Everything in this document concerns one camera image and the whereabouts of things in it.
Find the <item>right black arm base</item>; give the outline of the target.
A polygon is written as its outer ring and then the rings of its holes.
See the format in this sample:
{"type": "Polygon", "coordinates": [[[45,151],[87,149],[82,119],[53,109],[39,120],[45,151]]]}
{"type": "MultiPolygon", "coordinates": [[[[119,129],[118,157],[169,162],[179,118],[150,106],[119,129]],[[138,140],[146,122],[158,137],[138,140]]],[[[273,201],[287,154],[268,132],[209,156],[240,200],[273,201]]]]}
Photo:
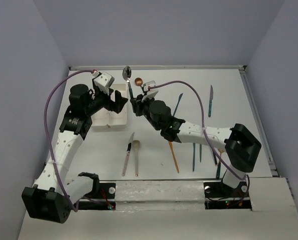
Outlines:
{"type": "Polygon", "coordinates": [[[251,210],[251,201],[247,183],[240,182],[237,188],[231,188],[221,181],[204,183],[205,208],[207,210],[251,210]]]}

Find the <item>steel knife green handle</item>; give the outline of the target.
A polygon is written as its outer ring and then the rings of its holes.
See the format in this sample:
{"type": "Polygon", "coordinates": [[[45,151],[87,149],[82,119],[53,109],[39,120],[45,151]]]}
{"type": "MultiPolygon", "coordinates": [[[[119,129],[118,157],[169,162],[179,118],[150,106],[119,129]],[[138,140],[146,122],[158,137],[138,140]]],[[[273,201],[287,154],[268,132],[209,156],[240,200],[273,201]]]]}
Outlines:
{"type": "Polygon", "coordinates": [[[210,85],[210,94],[209,94],[209,105],[208,105],[208,117],[211,117],[212,113],[212,101],[213,101],[213,86],[210,85]]]}

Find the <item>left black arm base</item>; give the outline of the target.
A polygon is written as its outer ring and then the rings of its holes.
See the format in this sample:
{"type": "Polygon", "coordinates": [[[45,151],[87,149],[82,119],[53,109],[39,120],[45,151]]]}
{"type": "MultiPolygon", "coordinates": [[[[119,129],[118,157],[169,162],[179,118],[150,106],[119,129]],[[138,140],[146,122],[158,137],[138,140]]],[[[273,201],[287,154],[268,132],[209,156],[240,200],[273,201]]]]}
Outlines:
{"type": "Polygon", "coordinates": [[[116,183],[100,182],[99,190],[86,194],[78,204],[79,210],[113,211],[115,202],[116,183]]]}

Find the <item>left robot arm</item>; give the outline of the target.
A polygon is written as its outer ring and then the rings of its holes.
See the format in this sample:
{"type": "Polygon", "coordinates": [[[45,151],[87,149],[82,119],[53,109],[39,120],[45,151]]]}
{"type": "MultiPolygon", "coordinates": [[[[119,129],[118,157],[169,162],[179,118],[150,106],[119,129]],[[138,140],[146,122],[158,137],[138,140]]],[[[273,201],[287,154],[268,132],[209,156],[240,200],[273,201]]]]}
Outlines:
{"type": "Polygon", "coordinates": [[[101,109],[120,113],[127,103],[117,90],[89,89],[85,84],[71,87],[69,102],[53,156],[32,187],[24,188],[22,199],[31,218],[64,223],[84,196],[93,198],[99,193],[99,177],[82,172],[70,184],[64,185],[71,163],[92,125],[92,115],[101,109]]]}

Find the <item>black spoon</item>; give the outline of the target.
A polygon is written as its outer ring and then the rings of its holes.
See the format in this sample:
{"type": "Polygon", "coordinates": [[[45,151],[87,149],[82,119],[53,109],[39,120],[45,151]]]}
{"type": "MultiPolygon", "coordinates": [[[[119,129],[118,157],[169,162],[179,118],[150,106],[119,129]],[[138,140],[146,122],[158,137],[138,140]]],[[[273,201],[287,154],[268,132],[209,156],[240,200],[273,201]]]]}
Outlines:
{"type": "Polygon", "coordinates": [[[215,166],[218,166],[218,160],[217,160],[216,152],[213,151],[213,150],[212,150],[212,155],[213,155],[213,160],[214,160],[215,166]]]}

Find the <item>silver spoon green handle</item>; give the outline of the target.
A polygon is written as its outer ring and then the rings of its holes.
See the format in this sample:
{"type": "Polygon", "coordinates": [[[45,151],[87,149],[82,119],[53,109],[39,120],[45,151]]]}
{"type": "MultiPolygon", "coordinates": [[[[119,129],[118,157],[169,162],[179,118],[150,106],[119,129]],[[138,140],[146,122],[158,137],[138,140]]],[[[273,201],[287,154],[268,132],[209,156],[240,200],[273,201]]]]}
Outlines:
{"type": "Polygon", "coordinates": [[[125,66],[122,72],[122,77],[127,82],[130,99],[134,97],[131,82],[130,82],[131,74],[132,74],[131,68],[128,65],[125,66]]]}

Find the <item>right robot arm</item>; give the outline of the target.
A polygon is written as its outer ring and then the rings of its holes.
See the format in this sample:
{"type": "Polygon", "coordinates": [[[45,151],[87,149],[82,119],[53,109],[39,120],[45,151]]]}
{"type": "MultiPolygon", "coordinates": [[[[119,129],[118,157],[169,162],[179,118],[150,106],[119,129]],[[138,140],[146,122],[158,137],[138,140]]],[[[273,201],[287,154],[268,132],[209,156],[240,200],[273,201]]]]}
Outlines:
{"type": "Polygon", "coordinates": [[[230,165],[219,183],[224,196],[235,193],[245,175],[253,172],[261,143],[247,127],[239,123],[231,128],[202,127],[174,117],[165,102],[143,97],[140,94],[130,99],[133,113],[144,116],[164,139],[209,146],[217,156],[218,150],[227,153],[230,165]]]}

